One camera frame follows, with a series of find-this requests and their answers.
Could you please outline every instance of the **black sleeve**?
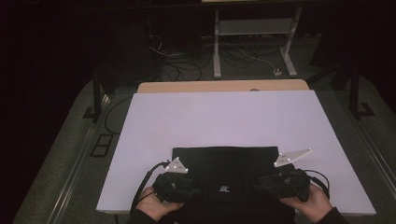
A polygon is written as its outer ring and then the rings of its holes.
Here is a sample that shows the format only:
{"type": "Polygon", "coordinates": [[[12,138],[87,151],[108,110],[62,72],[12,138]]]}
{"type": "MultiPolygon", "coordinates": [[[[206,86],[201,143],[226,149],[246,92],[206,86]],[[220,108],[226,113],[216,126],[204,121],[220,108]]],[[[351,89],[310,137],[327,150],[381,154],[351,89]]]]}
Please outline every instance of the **black sleeve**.
{"type": "Polygon", "coordinates": [[[134,209],[127,224],[157,224],[157,222],[139,209],[134,209]]]}
{"type": "Polygon", "coordinates": [[[334,207],[323,219],[317,224],[347,224],[346,219],[338,212],[338,209],[334,207]]]}

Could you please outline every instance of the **cable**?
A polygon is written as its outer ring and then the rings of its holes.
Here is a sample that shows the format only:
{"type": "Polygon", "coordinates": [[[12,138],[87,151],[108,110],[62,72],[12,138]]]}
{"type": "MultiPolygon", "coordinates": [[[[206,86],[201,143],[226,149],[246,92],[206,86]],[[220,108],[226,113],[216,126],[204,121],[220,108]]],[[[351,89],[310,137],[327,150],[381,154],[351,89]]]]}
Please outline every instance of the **cable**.
{"type": "Polygon", "coordinates": [[[143,179],[142,183],[139,186],[139,189],[137,189],[136,195],[134,196],[134,200],[132,201],[132,205],[131,205],[131,211],[130,214],[132,214],[132,211],[134,211],[134,208],[136,208],[137,204],[139,203],[139,197],[140,194],[143,191],[143,188],[146,186],[146,184],[149,181],[149,178],[151,177],[152,173],[160,166],[166,167],[167,165],[169,165],[170,161],[163,161],[158,163],[157,165],[155,165],[153,168],[151,168],[150,171],[147,172],[145,178],[143,179]]]}
{"type": "Polygon", "coordinates": [[[263,60],[263,59],[259,59],[259,58],[257,58],[257,57],[253,57],[253,56],[251,56],[251,55],[245,53],[245,52],[242,51],[241,49],[239,49],[239,48],[237,48],[237,47],[234,47],[234,46],[231,45],[231,44],[227,44],[227,43],[223,43],[223,44],[233,47],[234,49],[236,49],[236,50],[238,50],[239,52],[245,54],[247,57],[249,57],[249,58],[251,58],[251,59],[254,59],[254,60],[257,60],[257,61],[260,61],[260,62],[263,62],[263,63],[268,63],[268,64],[270,64],[274,69],[276,69],[276,68],[275,68],[270,62],[268,62],[268,61],[265,61],[265,60],[263,60]]]}
{"type": "Polygon", "coordinates": [[[172,64],[169,64],[169,63],[165,64],[164,66],[170,66],[170,67],[175,68],[175,70],[177,71],[177,76],[175,78],[171,78],[169,73],[168,73],[168,71],[163,71],[163,72],[166,73],[166,75],[169,77],[169,80],[171,80],[171,81],[179,81],[179,77],[181,76],[180,70],[177,67],[175,67],[175,66],[173,66],[172,64]]]}
{"type": "MultiPolygon", "coordinates": [[[[194,67],[196,67],[196,69],[184,68],[184,67],[176,66],[176,65],[173,65],[173,64],[171,66],[173,66],[173,67],[175,67],[177,69],[180,69],[180,70],[185,70],[185,71],[197,71],[198,70],[199,71],[199,76],[194,81],[199,81],[201,79],[201,77],[202,77],[202,74],[203,74],[201,67],[196,65],[196,64],[193,64],[193,63],[184,63],[184,64],[188,64],[188,65],[194,66],[194,67]]],[[[182,78],[181,78],[182,81],[188,81],[188,80],[185,80],[183,78],[183,74],[181,74],[181,76],[182,76],[182,78]]]]}
{"type": "Polygon", "coordinates": [[[127,97],[127,98],[125,98],[125,99],[119,101],[116,105],[114,105],[113,107],[111,107],[111,109],[108,110],[108,112],[107,112],[107,114],[106,114],[106,116],[105,116],[105,128],[106,128],[106,130],[107,130],[108,132],[110,132],[110,133],[112,133],[112,134],[120,134],[120,133],[113,132],[112,130],[110,130],[110,129],[108,128],[108,125],[107,125],[108,115],[109,115],[117,106],[121,105],[122,103],[124,103],[124,102],[126,102],[127,100],[130,100],[130,99],[132,99],[132,96],[127,97]]]}
{"type": "Polygon", "coordinates": [[[163,47],[163,41],[161,40],[161,38],[157,35],[150,35],[149,37],[156,37],[160,41],[160,46],[158,46],[158,48],[156,49],[154,47],[149,47],[149,48],[161,55],[165,55],[166,52],[164,50],[161,50],[161,48],[163,47]]]}
{"type": "MultiPolygon", "coordinates": [[[[228,51],[223,51],[224,53],[227,53],[227,54],[229,54],[230,56],[232,56],[228,51]]],[[[246,62],[246,61],[242,61],[242,60],[236,60],[236,59],[233,59],[232,57],[226,57],[224,54],[223,54],[223,52],[220,54],[220,57],[222,58],[222,60],[224,61],[224,62],[226,62],[228,65],[230,65],[231,67],[234,67],[234,68],[248,68],[249,66],[250,66],[250,62],[246,62]],[[244,63],[245,65],[243,65],[243,66],[237,66],[237,65],[234,65],[234,64],[232,64],[232,63],[230,63],[228,60],[235,60],[235,61],[238,61],[238,62],[240,62],[240,63],[244,63]]]]}
{"type": "Polygon", "coordinates": [[[305,172],[313,172],[313,173],[316,173],[316,174],[318,174],[318,175],[323,176],[323,178],[324,178],[324,179],[326,180],[326,182],[327,182],[327,189],[330,190],[329,179],[328,179],[325,175],[321,174],[321,173],[318,172],[318,171],[313,171],[313,170],[304,170],[304,171],[305,171],[305,172]]]}
{"type": "Polygon", "coordinates": [[[137,201],[137,203],[140,203],[143,199],[147,198],[149,195],[153,194],[154,192],[155,192],[155,191],[152,191],[151,193],[149,193],[149,194],[147,194],[147,195],[141,197],[141,198],[139,199],[139,201],[137,201]]]}

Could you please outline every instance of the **white surface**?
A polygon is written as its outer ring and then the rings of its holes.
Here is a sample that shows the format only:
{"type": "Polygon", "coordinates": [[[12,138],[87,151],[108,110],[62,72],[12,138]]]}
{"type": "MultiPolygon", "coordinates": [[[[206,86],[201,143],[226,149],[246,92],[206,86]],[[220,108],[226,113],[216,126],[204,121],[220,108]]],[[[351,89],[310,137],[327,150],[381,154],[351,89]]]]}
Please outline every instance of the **white surface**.
{"type": "MultiPolygon", "coordinates": [[[[172,148],[215,146],[277,146],[280,153],[312,147],[294,165],[329,178],[340,212],[375,213],[314,91],[135,94],[97,210],[129,211],[147,171],[171,160],[172,148]]],[[[148,185],[163,172],[157,170],[148,185]]]]}

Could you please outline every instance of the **logo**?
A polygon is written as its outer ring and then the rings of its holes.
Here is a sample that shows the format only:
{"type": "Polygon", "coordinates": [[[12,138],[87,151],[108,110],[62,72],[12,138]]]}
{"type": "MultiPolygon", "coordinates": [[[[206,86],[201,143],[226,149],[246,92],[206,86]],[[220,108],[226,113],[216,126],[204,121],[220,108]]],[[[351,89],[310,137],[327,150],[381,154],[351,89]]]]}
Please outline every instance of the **logo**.
{"type": "Polygon", "coordinates": [[[230,192],[230,186],[221,186],[219,192],[230,192]]]}

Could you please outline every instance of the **human hand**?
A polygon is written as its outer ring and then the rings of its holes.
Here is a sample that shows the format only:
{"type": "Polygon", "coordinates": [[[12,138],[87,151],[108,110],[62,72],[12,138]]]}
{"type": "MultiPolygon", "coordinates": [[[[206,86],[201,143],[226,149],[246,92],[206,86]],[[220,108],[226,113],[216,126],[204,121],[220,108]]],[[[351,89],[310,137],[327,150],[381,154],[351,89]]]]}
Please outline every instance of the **human hand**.
{"type": "Polygon", "coordinates": [[[305,203],[301,202],[297,197],[283,198],[279,200],[282,203],[299,210],[312,223],[317,223],[332,210],[332,204],[319,187],[310,184],[309,191],[309,199],[305,203]]]}
{"type": "Polygon", "coordinates": [[[176,211],[183,203],[162,203],[154,194],[154,188],[145,188],[140,195],[140,202],[136,208],[146,213],[157,222],[166,214],[176,211]]]}

